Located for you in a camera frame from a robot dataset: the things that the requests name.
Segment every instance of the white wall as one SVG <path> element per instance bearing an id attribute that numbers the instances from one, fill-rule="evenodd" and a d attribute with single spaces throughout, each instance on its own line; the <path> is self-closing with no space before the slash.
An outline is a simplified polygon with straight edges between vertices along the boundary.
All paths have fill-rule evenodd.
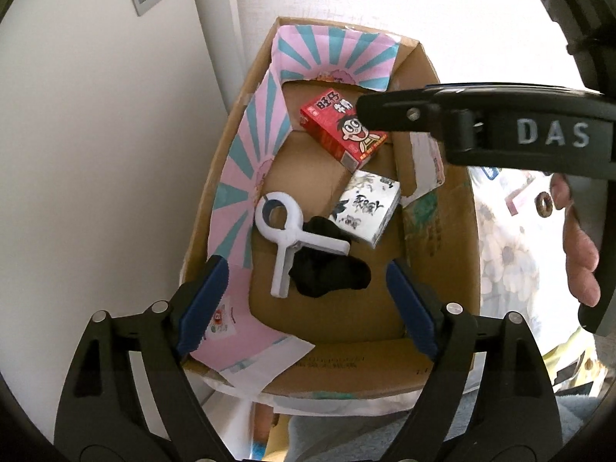
<path id="1" fill-rule="evenodd" d="M 237 0 L 248 62 L 278 15 L 337 19 L 416 38 L 443 82 L 583 87 L 539 0 Z"/>
<path id="2" fill-rule="evenodd" d="M 194 0 L 16 0 L 0 79 L 0 370 L 51 438 L 90 315 L 173 294 L 226 112 Z"/>

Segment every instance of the paper label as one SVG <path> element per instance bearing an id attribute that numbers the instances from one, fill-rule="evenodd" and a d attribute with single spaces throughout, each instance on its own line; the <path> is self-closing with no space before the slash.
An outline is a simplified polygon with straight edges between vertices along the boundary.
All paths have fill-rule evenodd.
<path id="1" fill-rule="evenodd" d="M 228 295 L 223 295 L 214 316 L 205 330 L 207 341 L 218 341 L 235 335 L 235 322 L 233 320 L 233 307 Z"/>
<path id="2" fill-rule="evenodd" d="M 426 132 L 410 132 L 410 138 L 413 145 L 417 189 L 410 196 L 401 198 L 400 203 L 403 207 L 407 207 L 445 182 L 445 169 L 440 157 L 439 144 Z"/>
<path id="3" fill-rule="evenodd" d="M 490 180 L 494 180 L 498 177 L 499 172 L 496 167 L 481 167 L 481 169 L 484 171 L 485 176 Z"/>
<path id="4" fill-rule="evenodd" d="M 340 163 L 343 164 L 343 167 L 346 168 L 349 172 L 355 172 L 357 168 L 357 160 L 353 158 L 348 151 L 344 151 L 343 157 L 340 160 Z"/>

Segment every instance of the blue gripper pad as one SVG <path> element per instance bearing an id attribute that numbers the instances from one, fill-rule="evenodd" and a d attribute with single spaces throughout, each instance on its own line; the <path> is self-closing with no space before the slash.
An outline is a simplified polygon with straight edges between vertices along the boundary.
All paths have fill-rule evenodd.
<path id="1" fill-rule="evenodd" d="M 206 276 L 189 307 L 180 317 L 178 324 L 179 338 L 176 346 L 180 356 L 199 347 L 201 338 L 229 284 L 229 264 L 227 264 L 227 260 L 217 256 L 216 259 L 210 257 L 208 263 L 210 262 L 215 262 L 216 265 Z"/>
<path id="2" fill-rule="evenodd" d="M 403 259 L 387 265 L 387 289 L 419 351 L 434 361 L 439 353 L 437 336 L 444 317 L 441 302 L 421 283 L 412 283 L 412 274 Z"/>

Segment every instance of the cartoon boy face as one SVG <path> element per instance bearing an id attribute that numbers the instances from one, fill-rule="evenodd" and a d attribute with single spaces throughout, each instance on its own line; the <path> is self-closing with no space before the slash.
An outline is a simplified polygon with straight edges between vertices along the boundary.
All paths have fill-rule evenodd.
<path id="1" fill-rule="evenodd" d="M 377 134 L 371 134 L 364 127 L 355 114 L 347 114 L 338 121 L 338 130 L 343 133 L 343 140 L 352 140 L 359 143 L 361 152 L 366 152 L 372 144 L 377 142 L 381 137 Z"/>
<path id="2" fill-rule="evenodd" d="M 343 133 L 344 140 L 352 140 L 353 142 L 361 142 L 368 138 L 369 132 L 364 127 L 357 116 L 347 115 L 338 122 L 338 130 Z"/>

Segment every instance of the black cloth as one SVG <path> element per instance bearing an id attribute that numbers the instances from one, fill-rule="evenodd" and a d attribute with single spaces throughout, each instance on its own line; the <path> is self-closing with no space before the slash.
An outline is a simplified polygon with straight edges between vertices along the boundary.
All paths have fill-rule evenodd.
<path id="1" fill-rule="evenodd" d="M 304 222 L 304 231 L 351 242 L 336 224 L 315 216 Z M 296 254 L 289 271 L 301 295 L 318 298 L 333 290 L 362 290 L 370 284 L 370 267 L 363 260 L 303 247 Z"/>

